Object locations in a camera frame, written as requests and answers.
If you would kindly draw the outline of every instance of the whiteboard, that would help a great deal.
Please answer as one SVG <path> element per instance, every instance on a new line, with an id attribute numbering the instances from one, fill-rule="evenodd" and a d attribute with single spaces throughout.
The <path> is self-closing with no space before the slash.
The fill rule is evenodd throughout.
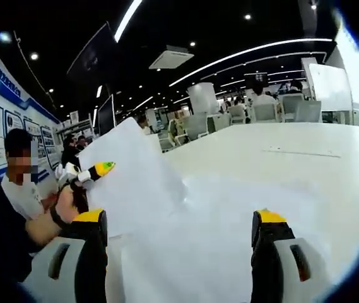
<path id="1" fill-rule="evenodd" d="M 315 98 L 322 102 L 321 111 L 353 110 L 346 71 L 321 64 L 309 65 Z"/>

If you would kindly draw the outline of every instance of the wrist strap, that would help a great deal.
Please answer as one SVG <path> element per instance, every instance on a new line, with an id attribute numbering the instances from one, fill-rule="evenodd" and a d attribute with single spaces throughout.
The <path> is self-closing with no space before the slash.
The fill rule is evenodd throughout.
<path id="1" fill-rule="evenodd" d="M 56 212 L 56 206 L 53 205 L 50 208 L 50 215 L 52 216 L 53 222 L 56 223 L 58 226 L 60 226 L 61 229 L 65 229 L 69 226 L 66 222 L 62 220 L 62 218 L 59 216 L 59 214 Z"/>

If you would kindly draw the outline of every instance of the blue and white banner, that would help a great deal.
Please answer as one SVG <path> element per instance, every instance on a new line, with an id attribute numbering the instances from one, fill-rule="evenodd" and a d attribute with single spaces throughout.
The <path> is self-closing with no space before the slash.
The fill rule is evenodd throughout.
<path id="1" fill-rule="evenodd" d="M 29 96 L 0 60 L 0 177 L 6 170 L 4 138 L 14 129 L 26 129 L 38 146 L 37 182 L 49 176 L 60 161 L 54 131 L 60 121 Z"/>

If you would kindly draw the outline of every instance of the ceiling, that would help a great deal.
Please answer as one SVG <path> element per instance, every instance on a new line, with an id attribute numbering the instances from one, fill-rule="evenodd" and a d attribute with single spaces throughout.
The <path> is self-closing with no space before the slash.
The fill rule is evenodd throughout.
<path id="1" fill-rule="evenodd" d="M 15 30 L 32 71 L 46 91 L 54 89 L 52 93 L 45 93 L 37 84 L 15 40 L 1 48 L 0 57 L 35 100 L 64 120 L 74 110 L 84 119 L 105 102 L 108 92 L 114 94 L 121 117 L 150 97 L 138 111 L 171 106 L 187 96 L 187 87 L 209 75 L 203 81 L 213 82 L 219 92 L 221 85 L 241 80 L 245 73 L 299 70 L 300 58 L 309 52 L 315 52 L 313 56 L 323 62 L 334 48 L 334 42 L 268 47 L 215 64 L 170 87 L 196 69 L 252 47 L 307 37 L 333 39 L 336 26 L 331 11 L 321 4 L 312 10 L 309 0 L 143 0 L 116 43 L 114 34 L 131 3 L 92 0 L 80 1 L 79 6 L 36 6 L 8 29 Z M 245 19 L 246 14 L 251 15 L 250 20 Z M 149 69 L 166 45 L 187 48 L 194 57 L 177 69 Z M 93 56 L 90 70 L 76 67 L 80 59 L 73 64 L 83 49 L 81 56 Z M 29 60 L 33 51 L 39 54 L 37 61 Z M 243 65 L 295 52 L 306 53 Z M 232 66 L 237 67 L 219 73 Z M 271 76 L 270 81 L 283 80 L 286 75 Z M 96 98 L 100 85 L 102 94 Z M 227 88 L 236 89 L 237 85 Z"/>

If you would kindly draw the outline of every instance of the white table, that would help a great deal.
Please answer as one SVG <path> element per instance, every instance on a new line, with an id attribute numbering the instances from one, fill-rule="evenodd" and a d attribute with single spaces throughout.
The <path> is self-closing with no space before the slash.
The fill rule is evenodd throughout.
<path id="1" fill-rule="evenodd" d="M 318 229 L 331 243 L 329 272 L 342 278 L 359 257 L 359 127 L 236 125 L 164 157 L 183 177 L 219 174 L 317 193 L 327 202 Z"/>

